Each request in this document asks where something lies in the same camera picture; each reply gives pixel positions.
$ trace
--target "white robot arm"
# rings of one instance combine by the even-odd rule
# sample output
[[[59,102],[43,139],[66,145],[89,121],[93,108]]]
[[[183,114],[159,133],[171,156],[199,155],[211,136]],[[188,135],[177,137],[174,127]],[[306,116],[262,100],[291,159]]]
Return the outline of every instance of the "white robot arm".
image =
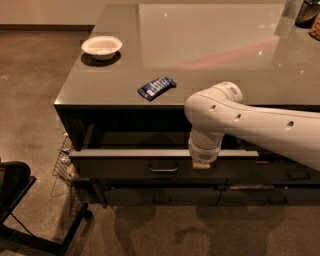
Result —
[[[320,113],[251,107],[242,99],[238,86],[223,82],[186,101],[195,161],[215,161],[229,134],[320,171]]]

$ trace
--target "gray tabletop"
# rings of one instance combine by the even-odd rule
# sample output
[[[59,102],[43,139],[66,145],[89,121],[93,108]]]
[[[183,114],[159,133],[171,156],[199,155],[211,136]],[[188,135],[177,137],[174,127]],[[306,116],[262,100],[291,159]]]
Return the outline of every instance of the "gray tabletop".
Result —
[[[319,105],[320,42],[294,25],[298,1],[190,2],[107,5],[90,37],[123,47],[107,62],[81,52],[55,104],[180,108],[231,81],[245,104]],[[137,93],[160,76],[177,87],[152,102]]]

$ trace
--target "black chair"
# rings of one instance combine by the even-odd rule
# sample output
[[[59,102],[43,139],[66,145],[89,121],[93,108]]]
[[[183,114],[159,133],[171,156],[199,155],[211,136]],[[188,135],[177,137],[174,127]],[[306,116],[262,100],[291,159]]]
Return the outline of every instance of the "black chair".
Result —
[[[33,235],[12,214],[14,208],[35,183],[30,168],[23,162],[0,163],[0,239],[35,248],[53,255],[64,255],[83,218],[90,218],[92,213],[87,210],[88,204],[82,204],[61,244],[42,239]],[[29,234],[13,230],[3,223],[12,215]]]

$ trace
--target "white bowl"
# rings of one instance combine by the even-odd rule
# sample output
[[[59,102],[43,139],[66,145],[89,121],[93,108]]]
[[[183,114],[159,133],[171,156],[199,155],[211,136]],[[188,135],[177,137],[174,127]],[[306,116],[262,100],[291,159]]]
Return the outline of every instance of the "white bowl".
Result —
[[[113,36],[96,36],[85,41],[82,50],[96,60],[109,60],[122,47],[122,42]]]

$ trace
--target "floor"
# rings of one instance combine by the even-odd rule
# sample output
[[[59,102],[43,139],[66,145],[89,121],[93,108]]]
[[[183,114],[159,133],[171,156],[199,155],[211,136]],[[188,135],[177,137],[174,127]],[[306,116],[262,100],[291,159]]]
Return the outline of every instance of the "floor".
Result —
[[[93,218],[66,255],[319,255],[319,206],[103,208],[53,175],[65,139],[53,102],[87,36],[0,31],[0,156],[26,162],[37,178],[14,210],[30,231],[61,242],[85,200]],[[23,231],[12,217],[5,224]],[[1,241],[0,255],[48,254]]]

